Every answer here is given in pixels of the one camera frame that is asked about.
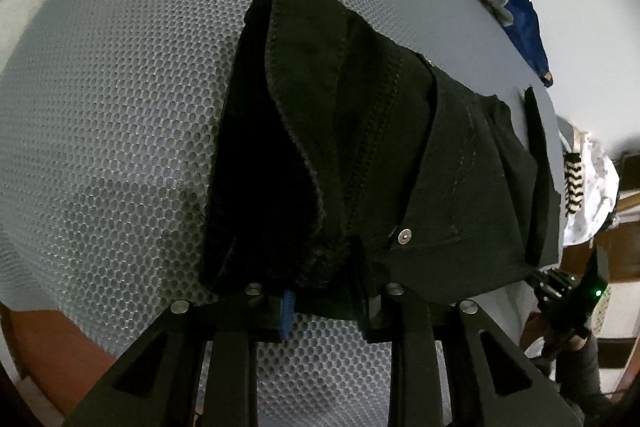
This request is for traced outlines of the person's right hand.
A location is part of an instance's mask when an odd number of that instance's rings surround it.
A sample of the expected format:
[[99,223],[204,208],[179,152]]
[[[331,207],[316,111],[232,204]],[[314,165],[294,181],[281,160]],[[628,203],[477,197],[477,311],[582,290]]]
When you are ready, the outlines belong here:
[[[584,329],[581,334],[573,334],[567,339],[564,339],[561,343],[561,349],[569,347],[570,350],[579,351],[585,347],[587,340],[590,338],[591,333],[588,329]],[[547,341],[553,341],[558,338],[558,334],[555,334],[547,321],[547,317],[544,316],[539,310],[534,310],[529,313],[525,322],[524,331],[520,338],[520,348],[523,351],[527,351],[532,347],[539,339]]]

